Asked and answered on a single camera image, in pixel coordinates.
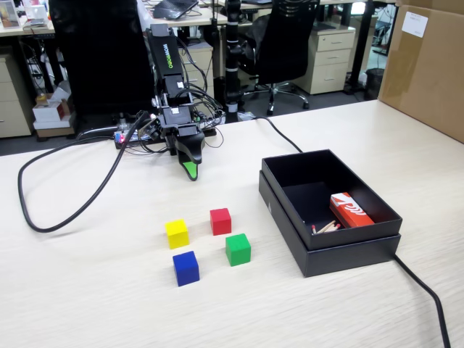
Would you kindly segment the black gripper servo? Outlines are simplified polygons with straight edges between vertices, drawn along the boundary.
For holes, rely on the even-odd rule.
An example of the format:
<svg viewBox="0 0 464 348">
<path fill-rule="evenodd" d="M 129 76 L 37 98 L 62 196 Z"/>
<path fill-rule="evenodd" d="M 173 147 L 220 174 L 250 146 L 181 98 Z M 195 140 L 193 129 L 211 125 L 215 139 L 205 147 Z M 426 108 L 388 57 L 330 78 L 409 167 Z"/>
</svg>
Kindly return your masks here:
<svg viewBox="0 0 464 348">
<path fill-rule="evenodd" d="M 175 148 L 178 161 L 186 171 L 191 181 L 198 178 L 198 166 L 202 163 L 202 150 L 205 145 L 203 132 L 199 133 L 196 122 L 193 121 L 189 106 L 167 107 L 159 116 L 161 135 L 178 136 L 175 138 Z"/>
</svg>

